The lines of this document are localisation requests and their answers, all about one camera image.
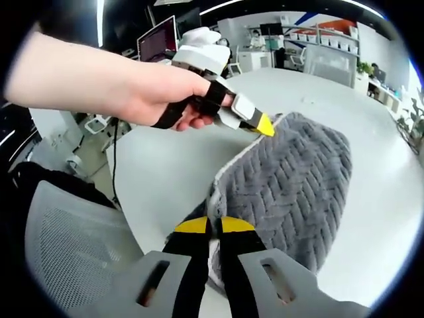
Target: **ceiling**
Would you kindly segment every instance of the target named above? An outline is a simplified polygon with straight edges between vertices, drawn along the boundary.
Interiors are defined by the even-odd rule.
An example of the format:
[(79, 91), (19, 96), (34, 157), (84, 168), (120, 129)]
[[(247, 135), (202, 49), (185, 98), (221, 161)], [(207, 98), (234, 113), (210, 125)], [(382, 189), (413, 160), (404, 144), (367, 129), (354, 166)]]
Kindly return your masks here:
[[(190, 3), (159, 7), (154, 7), (154, 2), (155, 0), (105, 0), (103, 35), (106, 49), (119, 52), (127, 46), (127, 42), (134, 42), (134, 38), (152, 27), (146, 11), (147, 5), (151, 5), (158, 23), (171, 15), (178, 17), (195, 7), (204, 11), (227, 0), (193, 0)], [(97, 0), (57, 0), (55, 7), (42, 20), (43, 30), (64, 40), (97, 46), (96, 8)], [(323, 13), (371, 26), (390, 40), (398, 37), (390, 22), (341, 0), (244, 0), (203, 15), (202, 23), (211, 27), (222, 19), (268, 11)]]

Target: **white round table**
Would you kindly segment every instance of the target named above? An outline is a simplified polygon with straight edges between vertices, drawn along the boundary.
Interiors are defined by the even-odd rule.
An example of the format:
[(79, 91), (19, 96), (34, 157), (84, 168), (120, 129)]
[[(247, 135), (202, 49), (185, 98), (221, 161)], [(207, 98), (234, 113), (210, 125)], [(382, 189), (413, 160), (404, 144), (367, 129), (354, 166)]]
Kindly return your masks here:
[[(424, 206), (423, 170), (388, 110), (351, 88), (298, 72), (266, 68), (229, 81), (270, 115), (297, 111), (349, 139), (346, 207), (318, 283), (335, 299), (371, 306), (401, 268)], [(218, 169), (254, 138), (220, 127), (183, 133), (137, 127), (119, 140), (117, 195), (145, 253), (162, 250), (167, 235), (204, 200)], [(207, 288), (201, 317), (209, 315), (231, 316), (226, 299)]]

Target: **computer monitor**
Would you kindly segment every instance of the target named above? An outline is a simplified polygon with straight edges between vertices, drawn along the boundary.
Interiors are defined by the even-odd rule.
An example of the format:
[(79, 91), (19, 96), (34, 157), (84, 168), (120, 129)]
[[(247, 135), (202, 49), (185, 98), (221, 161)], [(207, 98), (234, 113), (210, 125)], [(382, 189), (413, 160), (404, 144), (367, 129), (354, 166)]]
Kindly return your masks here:
[(201, 27), (200, 8), (190, 10), (177, 18), (178, 37), (181, 39), (187, 31)]
[(386, 81), (386, 73), (383, 72), (379, 68), (374, 68), (374, 77), (380, 81), (380, 83), (384, 83)]
[(162, 21), (137, 39), (138, 60), (141, 62), (159, 62), (165, 53), (176, 52), (177, 30), (175, 16)]
[(262, 35), (282, 35), (283, 28), (281, 23), (268, 23), (260, 25), (260, 33)]

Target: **gray plush blanket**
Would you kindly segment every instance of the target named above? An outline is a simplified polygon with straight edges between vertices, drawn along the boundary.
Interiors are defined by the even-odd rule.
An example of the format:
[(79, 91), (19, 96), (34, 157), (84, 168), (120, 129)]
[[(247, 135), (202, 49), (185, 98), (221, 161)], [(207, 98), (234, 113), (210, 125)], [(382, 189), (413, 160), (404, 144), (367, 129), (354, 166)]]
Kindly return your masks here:
[[(267, 248), (317, 273), (345, 206), (352, 172), (348, 140), (299, 113), (277, 115), (274, 127), (274, 137), (259, 137), (218, 172), (208, 197), (186, 220), (244, 219)], [(211, 245), (209, 277), (223, 288), (218, 242)]]

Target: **wire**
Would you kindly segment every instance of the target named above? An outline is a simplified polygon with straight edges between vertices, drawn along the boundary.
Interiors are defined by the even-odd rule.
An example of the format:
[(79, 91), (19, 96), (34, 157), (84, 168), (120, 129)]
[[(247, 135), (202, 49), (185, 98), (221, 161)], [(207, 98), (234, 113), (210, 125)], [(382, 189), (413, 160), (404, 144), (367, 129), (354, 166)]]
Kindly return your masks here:
[(112, 172), (112, 188), (113, 188), (113, 195), (115, 196), (116, 203), (119, 204), (118, 195), (117, 195), (117, 189), (115, 187), (115, 178), (116, 178), (116, 172), (117, 172), (117, 140), (118, 140), (118, 128), (119, 128), (119, 119), (113, 119), (111, 124), (115, 124), (115, 132), (113, 133), (113, 172)]

